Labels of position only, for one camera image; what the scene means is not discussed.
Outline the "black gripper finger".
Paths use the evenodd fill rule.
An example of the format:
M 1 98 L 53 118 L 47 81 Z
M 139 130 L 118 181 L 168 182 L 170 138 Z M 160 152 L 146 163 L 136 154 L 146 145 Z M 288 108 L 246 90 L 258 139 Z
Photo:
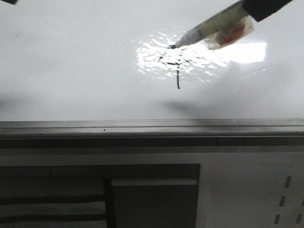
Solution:
M 260 22 L 278 12 L 291 1 L 292 0 L 245 0 L 242 3 L 242 8 L 256 22 Z

